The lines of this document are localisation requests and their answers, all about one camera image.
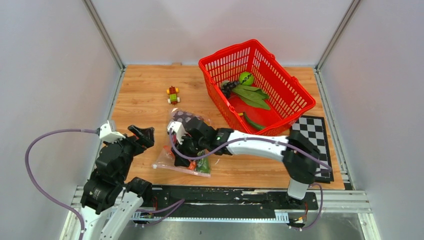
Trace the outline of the clear zip top bag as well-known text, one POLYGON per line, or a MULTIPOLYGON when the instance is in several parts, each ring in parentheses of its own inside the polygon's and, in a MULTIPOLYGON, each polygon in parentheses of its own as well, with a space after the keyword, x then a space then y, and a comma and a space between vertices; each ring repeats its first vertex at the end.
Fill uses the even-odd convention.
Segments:
MULTIPOLYGON (((177 121, 176 127, 182 128, 187 125, 188 121, 197 118, 210 124, 211 120, 207 116, 195 114, 185 111, 181 108, 174 107, 169 113, 169 123, 177 121)), ((191 146, 182 145, 177 140, 175 134, 172 135, 172 141, 166 137, 166 144, 162 146, 161 152, 156 158, 156 161, 151 165, 153 169, 168 169, 178 171, 185 174, 195 175, 199 177, 211 177, 210 163, 207 157, 199 160, 189 160, 182 158, 174 152, 171 143, 185 156, 199 157, 207 153, 206 150, 198 150, 191 146)))

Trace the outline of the purple toy grape bunch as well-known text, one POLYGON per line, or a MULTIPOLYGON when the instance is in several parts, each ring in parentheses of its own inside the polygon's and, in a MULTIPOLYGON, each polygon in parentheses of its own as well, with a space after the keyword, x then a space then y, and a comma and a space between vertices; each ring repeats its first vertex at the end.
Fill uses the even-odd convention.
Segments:
POLYGON ((170 121, 171 122, 180 122, 182 123, 183 126, 186 126, 187 123, 191 120, 197 118, 199 120, 204 120, 204 118, 200 115, 195 115, 191 112, 188 111, 184 111, 184 110, 180 110, 180 109, 176 109, 175 111, 173 111, 171 113, 171 118, 170 121))

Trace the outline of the red plastic shopping basket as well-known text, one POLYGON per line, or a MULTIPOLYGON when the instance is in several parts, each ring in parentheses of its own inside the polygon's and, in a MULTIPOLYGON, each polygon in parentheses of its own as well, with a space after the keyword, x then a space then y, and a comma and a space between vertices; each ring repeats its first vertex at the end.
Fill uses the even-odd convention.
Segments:
POLYGON ((291 76, 259 41, 250 39, 218 50, 199 60, 207 93, 227 124, 241 132, 277 136, 316 105, 316 100, 291 76), (242 72, 254 75, 253 87, 268 94, 270 110, 247 105, 232 93, 226 98, 220 90, 223 81, 239 81, 242 72), (266 126, 255 130, 240 115, 246 112, 254 122, 266 126))

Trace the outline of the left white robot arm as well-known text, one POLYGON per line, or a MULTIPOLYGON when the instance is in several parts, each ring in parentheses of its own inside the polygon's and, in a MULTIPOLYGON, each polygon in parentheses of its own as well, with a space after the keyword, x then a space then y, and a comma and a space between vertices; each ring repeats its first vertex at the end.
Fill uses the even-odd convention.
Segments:
POLYGON ((116 240, 139 207, 153 201, 152 183, 139 177, 126 182, 134 157, 155 144, 153 127, 130 125, 131 136, 115 130, 107 121, 95 130, 105 144, 95 168, 83 186, 80 200, 83 240, 116 240))

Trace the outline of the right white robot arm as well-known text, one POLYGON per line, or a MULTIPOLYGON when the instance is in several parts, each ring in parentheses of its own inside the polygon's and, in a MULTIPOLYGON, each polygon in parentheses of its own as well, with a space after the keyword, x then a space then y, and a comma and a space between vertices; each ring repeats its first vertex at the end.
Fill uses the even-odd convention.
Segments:
POLYGON ((292 209, 305 203, 306 191, 316 181, 321 164, 318 147, 298 130, 281 136, 254 135, 232 128, 214 129, 194 117, 187 123, 170 122, 167 133, 175 156, 183 160, 249 155, 283 163, 290 177, 285 201, 292 209))

